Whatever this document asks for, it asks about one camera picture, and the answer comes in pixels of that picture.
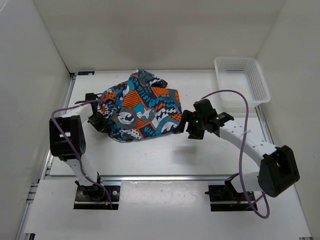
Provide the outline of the colourful patterned shorts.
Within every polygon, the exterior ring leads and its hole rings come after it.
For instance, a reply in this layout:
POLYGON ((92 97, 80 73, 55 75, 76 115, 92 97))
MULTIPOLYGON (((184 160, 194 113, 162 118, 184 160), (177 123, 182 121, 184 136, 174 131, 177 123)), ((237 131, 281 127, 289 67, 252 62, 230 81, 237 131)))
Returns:
POLYGON ((170 134, 182 120, 179 92, 153 73, 137 68, 128 80, 102 93, 97 110, 110 124, 108 135, 131 142, 170 134))

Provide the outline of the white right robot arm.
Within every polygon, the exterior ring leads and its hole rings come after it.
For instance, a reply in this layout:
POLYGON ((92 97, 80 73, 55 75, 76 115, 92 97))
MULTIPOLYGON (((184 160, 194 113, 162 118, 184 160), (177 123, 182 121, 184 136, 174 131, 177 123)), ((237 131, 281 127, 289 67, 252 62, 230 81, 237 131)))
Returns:
POLYGON ((194 140, 202 140, 205 132, 215 134, 241 149, 259 167, 256 172, 239 172, 225 180, 227 198, 236 200, 244 191, 263 192, 275 198, 300 179, 290 147, 273 145, 245 131, 228 113, 218 114, 208 99, 195 102, 193 107, 193 112, 183 111, 174 134, 187 132, 194 140))

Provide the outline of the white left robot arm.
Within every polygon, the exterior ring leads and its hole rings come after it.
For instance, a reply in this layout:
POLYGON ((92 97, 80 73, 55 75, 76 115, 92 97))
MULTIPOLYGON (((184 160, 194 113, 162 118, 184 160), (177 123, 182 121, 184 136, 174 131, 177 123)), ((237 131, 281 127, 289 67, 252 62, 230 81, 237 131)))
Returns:
POLYGON ((49 120, 50 152, 66 163, 75 176, 80 191, 95 201, 105 199, 111 202, 109 191, 103 186, 100 174, 91 165, 86 152, 83 124, 88 122, 99 133, 108 134, 110 123, 99 112, 107 100, 103 93, 87 93, 85 100, 67 108, 54 110, 49 120))

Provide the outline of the blue label sticker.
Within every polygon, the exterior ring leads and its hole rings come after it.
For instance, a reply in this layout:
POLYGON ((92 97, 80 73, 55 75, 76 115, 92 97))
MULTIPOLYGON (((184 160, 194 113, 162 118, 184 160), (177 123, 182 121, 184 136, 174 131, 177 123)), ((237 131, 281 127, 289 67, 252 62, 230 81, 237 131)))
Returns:
POLYGON ((79 71, 78 76, 92 76, 95 74, 95 71, 79 71))

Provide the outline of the white perforated plastic basket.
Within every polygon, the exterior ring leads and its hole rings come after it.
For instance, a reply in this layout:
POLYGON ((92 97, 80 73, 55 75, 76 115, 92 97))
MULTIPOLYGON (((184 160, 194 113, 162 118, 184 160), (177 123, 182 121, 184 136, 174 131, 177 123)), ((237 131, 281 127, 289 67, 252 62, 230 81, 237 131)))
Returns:
POLYGON ((214 69, 223 107, 230 112, 244 112, 245 102, 241 96, 230 90, 241 93, 248 102, 249 109, 268 103, 271 100, 259 62, 253 57, 220 56, 214 59, 214 69))

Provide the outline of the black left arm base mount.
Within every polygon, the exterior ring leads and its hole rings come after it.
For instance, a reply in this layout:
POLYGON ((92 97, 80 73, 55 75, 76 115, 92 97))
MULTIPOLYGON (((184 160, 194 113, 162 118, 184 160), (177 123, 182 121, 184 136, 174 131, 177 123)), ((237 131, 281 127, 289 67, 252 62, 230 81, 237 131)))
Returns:
POLYGON ((111 210, 119 209, 121 194, 120 185, 105 185, 108 192, 99 186, 78 186, 75 193, 73 208, 75 210, 111 210))

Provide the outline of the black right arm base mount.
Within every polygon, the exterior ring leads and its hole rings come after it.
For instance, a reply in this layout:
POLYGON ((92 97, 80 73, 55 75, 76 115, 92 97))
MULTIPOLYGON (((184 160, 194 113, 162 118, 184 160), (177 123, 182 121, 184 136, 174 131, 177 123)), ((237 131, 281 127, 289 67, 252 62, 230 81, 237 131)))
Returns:
POLYGON ((211 212, 253 211, 244 193, 232 192, 226 185, 209 185, 204 194, 209 196, 211 212))

